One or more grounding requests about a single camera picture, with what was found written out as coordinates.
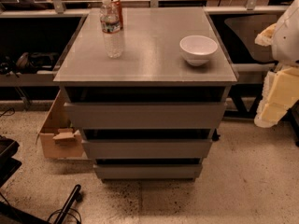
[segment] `can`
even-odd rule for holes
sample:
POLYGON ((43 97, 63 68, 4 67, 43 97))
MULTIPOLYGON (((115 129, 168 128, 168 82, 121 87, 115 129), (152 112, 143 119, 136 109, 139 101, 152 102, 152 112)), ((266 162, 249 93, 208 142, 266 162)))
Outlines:
POLYGON ((120 16, 120 24, 121 24, 121 28, 123 28, 123 17, 122 17, 121 0, 112 0, 112 3, 118 8, 119 16, 120 16))

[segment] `bowl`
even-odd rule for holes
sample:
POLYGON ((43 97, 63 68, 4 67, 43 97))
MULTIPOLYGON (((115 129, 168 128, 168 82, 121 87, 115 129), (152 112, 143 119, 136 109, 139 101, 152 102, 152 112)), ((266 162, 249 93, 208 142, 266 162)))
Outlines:
POLYGON ((187 63, 199 66, 207 63, 216 52, 217 43, 203 35, 189 35, 180 40, 181 55, 187 63))

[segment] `floor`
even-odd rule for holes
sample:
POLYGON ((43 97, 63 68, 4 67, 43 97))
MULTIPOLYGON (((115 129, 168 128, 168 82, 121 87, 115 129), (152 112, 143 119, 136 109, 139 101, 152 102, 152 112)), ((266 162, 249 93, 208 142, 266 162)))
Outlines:
MULTIPOLYGON (((37 134, 50 104, 0 104, 0 134, 15 139, 21 168, 0 188, 11 205, 47 219, 76 184, 82 223, 295 224, 299 218, 299 147, 289 122, 262 129, 250 119, 224 119, 204 169, 187 180, 99 180, 91 161, 48 160, 37 134)), ((67 223, 76 223, 69 218, 67 223)))

